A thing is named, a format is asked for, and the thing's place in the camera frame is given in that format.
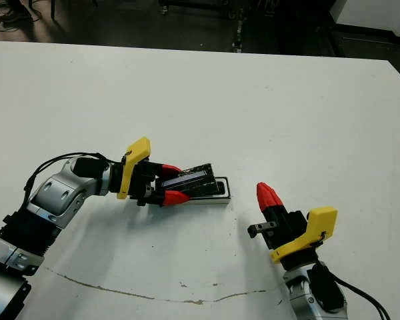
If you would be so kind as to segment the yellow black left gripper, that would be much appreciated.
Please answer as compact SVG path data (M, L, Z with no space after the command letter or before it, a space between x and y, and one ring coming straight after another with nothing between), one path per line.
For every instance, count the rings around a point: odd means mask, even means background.
M115 193L118 199L126 199L129 195L129 188L135 166L148 158L151 154L151 142L148 138L142 137L128 146L122 160L113 163L109 178L109 192ZM156 179L157 177L174 177L181 172L180 168L168 164L143 162L143 175ZM138 206L146 204L158 205L160 207L179 205L190 200L190 196L180 191L153 191L150 196L138 200Z

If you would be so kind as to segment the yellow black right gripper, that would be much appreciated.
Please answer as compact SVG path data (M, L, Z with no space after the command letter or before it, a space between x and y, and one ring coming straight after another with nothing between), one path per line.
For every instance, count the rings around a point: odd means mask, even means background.
M249 236L261 234L271 250L271 260L285 270L315 262L316 248L333 235L337 210L321 207L304 216L301 211L288 212L275 190L264 182L257 184L256 193L266 222L250 225Z

